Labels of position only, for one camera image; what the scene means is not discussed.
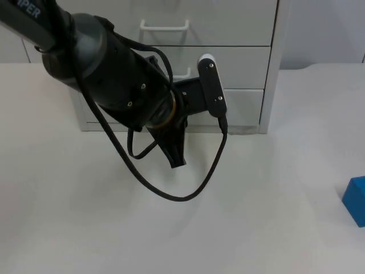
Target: drawer handle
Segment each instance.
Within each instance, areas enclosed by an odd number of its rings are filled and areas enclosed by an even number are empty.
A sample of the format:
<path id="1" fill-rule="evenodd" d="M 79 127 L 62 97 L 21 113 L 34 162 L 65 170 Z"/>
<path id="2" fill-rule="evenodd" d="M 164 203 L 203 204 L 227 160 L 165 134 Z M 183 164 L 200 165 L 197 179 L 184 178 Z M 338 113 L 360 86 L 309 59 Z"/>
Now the drawer handle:
<path id="1" fill-rule="evenodd" d="M 189 20 L 186 20 L 183 27 L 148 27 L 145 24 L 145 19 L 142 19 L 140 28 L 143 31 L 187 31 L 190 23 Z"/>
<path id="2" fill-rule="evenodd" d="M 188 67 L 188 71 L 186 72 L 185 75 L 174 75 L 173 78 L 175 80 L 184 80 L 190 78 L 191 76 L 192 76 L 192 69 Z"/>

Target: white table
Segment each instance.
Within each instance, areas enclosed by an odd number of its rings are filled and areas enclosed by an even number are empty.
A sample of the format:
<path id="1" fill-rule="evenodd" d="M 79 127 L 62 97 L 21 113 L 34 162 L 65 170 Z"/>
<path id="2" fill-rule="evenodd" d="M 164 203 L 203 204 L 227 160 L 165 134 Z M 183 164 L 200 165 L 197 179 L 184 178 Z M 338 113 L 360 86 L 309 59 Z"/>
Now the white table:
<path id="1" fill-rule="evenodd" d="M 365 175 L 364 65 L 281 72 L 270 133 L 230 136 L 189 203 L 155 196 L 104 133 L 81 132 L 67 87 L 42 66 L 0 65 L 0 83 L 0 273 L 363 272 L 365 229 L 340 197 Z M 137 166 L 184 195 L 220 140 L 188 135 L 178 170 L 159 150 Z"/>

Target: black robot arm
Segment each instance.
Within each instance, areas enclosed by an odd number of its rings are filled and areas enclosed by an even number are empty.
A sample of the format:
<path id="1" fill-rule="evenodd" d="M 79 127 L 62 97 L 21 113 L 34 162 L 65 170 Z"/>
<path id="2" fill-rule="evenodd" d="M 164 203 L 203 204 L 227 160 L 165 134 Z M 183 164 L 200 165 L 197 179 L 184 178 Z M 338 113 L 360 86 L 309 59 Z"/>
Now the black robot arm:
<path id="1" fill-rule="evenodd" d="M 199 60 L 199 78 L 173 83 L 171 66 L 160 50 L 115 33 L 113 24 L 105 18 L 71 15 L 55 0 L 0 0 L 0 22 L 36 46 L 52 77 L 84 95 L 118 153 L 143 185 L 177 202 L 190 200 L 202 191 L 219 161 L 228 130 L 223 88 L 211 55 Z M 159 54 L 168 78 L 154 56 L 143 58 L 132 49 Z M 218 119 L 224 138 L 203 184 L 184 198 L 150 185 L 133 166 L 95 103 L 129 128 L 129 154 L 133 132 L 146 127 L 155 142 L 142 156 L 159 145 L 172 168 L 185 165 L 187 117 L 209 111 Z"/>

